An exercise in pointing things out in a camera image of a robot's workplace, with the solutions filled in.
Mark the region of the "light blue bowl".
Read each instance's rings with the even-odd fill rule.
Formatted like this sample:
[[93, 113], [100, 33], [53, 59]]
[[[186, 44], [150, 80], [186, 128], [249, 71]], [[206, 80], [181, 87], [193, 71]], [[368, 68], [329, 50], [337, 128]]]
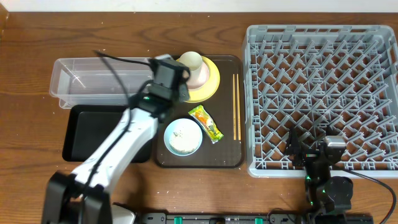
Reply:
[[196, 150], [198, 150], [198, 148], [201, 146], [201, 144], [199, 145], [199, 147], [198, 147], [196, 150], [194, 150], [193, 152], [191, 152], [191, 153], [189, 153], [189, 154], [179, 154], [179, 153], [175, 152], [175, 151], [170, 147], [169, 138], [170, 138], [172, 129], [174, 128], [174, 125], [175, 125], [176, 120], [175, 120], [175, 121], [172, 121], [172, 122], [166, 127], [165, 132], [164, 132], [164, 144], [165, 144], [166, 148], [167, 148], [172, 154], [175, 154], [176, 156], [189, 156], [190, 154], [193, 154]]

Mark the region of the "white rice pile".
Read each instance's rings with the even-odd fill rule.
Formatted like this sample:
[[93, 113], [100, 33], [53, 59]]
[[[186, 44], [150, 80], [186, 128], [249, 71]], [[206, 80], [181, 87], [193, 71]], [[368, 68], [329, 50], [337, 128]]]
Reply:
[[190, 119], [176, 120], [169, 144], [179, 154], [189, 154], [201, 144], [201, 131], [196, 122]]

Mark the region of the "green orange snack wrapper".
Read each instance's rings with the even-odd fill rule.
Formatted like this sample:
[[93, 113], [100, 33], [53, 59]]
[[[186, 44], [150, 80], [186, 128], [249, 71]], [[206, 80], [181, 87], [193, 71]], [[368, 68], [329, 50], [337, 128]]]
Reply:
[[188, 114], [199, 122], [200, 126], [204, 129], [213, 144], [223, 138], [223, 133], [218, 129], [213, 118], [202, 105], [198, 105], [194, 109], [190, 110]]

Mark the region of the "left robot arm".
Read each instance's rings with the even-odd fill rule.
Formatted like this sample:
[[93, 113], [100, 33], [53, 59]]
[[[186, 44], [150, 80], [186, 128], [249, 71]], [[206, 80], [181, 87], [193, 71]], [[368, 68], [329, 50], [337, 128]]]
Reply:
[[174, 104], [189, 99], [184, 81], [149, 80], [128, 98], [129, 106], [99, 148], [71, 174], [56, 172], [45, 193], [42, 223], [134, 223], [134, 212], [110, 196], [141, 148], [156, 134]]

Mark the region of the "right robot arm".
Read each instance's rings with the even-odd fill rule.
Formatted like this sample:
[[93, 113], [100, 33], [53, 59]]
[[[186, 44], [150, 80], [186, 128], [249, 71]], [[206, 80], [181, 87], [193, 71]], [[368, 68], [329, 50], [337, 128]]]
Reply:
[[332, 176], [330, 167], [341, 160], [346, 150], [342, 136], [326, 135], [316, 149], [302, 146], [294, 128], [289, 131], [286, 156], [295, 167], [306, 172], [305, 190], [311, 208], [296, 218], [296, 223], [347, 223], [345, 211], [351, 209], [353, 182], [348, 177]]

